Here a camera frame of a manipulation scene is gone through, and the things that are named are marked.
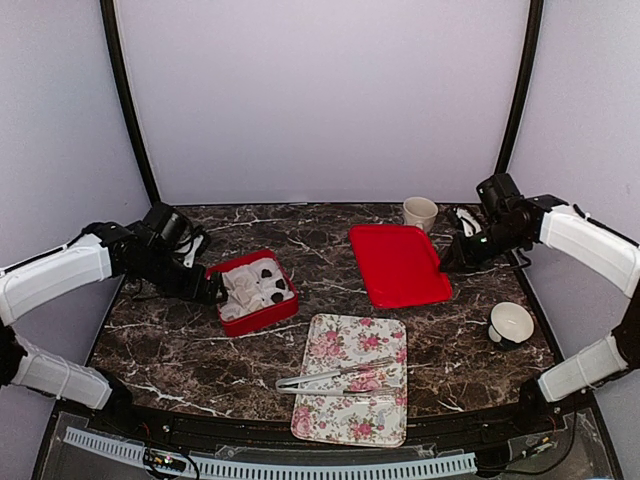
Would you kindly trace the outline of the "red chocolate box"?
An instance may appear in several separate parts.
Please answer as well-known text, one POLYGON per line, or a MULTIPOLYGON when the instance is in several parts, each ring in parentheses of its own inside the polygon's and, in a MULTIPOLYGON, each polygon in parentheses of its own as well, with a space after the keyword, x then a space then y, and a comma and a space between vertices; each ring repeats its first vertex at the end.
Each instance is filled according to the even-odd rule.
POLYGON ((218 318, 228 337, 239 337, 286 320, 299 310, 298 293, 289 276, 269 249, 252 252, 208 269, 211 275, 219 271, 228 289, 228 301, 217 306, 218 318), (273 276, 262 278, 261 270, 269 269, 273 276), (275 287, 283 279, 288 290, 275 287), (274 304, 270 297, 279 292, 284 300, 274 304))

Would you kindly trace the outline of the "dark round chocolate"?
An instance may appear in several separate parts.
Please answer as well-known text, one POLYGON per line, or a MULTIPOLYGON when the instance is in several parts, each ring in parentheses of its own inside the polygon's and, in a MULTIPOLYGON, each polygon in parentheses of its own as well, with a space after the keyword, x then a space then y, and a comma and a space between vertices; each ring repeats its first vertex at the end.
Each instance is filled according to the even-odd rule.
POLYGON ((284 295, 282 293, 276 292, 271 295, 270 299, 274 304, 277 304, 284 300, 284 295))

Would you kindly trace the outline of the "red box lid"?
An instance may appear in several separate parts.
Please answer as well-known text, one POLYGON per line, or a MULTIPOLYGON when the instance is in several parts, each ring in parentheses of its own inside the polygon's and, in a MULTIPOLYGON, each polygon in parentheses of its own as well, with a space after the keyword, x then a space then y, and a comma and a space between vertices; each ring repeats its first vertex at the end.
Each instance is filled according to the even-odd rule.
POLYGON ((355 225, 349 240, 374 307, 405 308, 452 298, 449 278, 440 271, 440 259, 421 229, 355 225))

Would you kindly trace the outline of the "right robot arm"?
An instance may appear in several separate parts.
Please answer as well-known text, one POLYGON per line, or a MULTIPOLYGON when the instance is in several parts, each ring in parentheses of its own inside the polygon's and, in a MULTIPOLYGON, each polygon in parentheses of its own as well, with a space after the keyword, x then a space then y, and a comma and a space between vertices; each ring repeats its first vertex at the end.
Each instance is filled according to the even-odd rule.
POLYGON ((549 404, 595 389, 639 367, 639 245, 595 220, 576 204, 554 195, 525 197, 507 173, 494 174, 476 191, 484 223, 476 233, 459 227, 444 251, 444 272, 471 273, 518 250, 551 252, 549 273, 535 268, 533 282, 553 314, 576 326, 593 327, 604 313, 617 313, 595 333, 578 333, 591 343, 526 382, 522 403, 510 413, 521 434, 534 432, 549 416, 549 404))

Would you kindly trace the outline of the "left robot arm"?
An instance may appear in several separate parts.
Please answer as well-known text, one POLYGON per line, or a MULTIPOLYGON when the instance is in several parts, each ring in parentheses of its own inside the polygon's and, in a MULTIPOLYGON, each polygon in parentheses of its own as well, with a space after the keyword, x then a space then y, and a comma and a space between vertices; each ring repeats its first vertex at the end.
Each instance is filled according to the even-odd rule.
POLYGON ((164 297, 200 305, 228 298, 221 274, 196 259, 210 243, 202 227, 176 208, 157 202, 143 219, 123 226, 94 222, 66 244, 1 271, 1 383, 101 411, 120 436, 141 427, 131 392, 113 375, 54 355, 20 337, 14 323, 67 293, 129 276, 164 297))

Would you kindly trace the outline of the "white ceramic mug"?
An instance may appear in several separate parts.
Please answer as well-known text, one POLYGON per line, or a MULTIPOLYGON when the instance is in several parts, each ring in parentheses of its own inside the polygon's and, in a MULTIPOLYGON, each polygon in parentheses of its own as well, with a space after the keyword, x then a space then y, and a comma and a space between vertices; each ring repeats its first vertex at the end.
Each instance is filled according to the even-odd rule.
POLYGON ((414 226, 429 233, 439 213, 438 206, 424 197, 410 197, 403 202, 403 219, 407 226, 414 226))

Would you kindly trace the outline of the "white and dark bowl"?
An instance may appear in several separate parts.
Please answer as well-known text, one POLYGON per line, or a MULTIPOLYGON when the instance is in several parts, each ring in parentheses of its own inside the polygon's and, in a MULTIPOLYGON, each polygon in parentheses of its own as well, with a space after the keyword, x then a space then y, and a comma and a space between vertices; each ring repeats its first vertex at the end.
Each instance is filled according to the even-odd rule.
POLYGON ((519 348, 534 333, 534 321, 529 312, 512 302, 501 302, 489 314, 488 336, 504 351, 519 348))

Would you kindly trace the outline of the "floral rectangular tray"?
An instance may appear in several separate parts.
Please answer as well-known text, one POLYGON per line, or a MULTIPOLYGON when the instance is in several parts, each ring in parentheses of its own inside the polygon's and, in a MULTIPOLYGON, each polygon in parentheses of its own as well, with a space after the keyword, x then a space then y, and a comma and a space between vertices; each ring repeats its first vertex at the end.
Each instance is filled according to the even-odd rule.
POLYGON ((276 382, 295 396, 291 432, 313 442, 396 448, 406 439, 408 343, 399 320, 317 314, 300 375, 276 382))

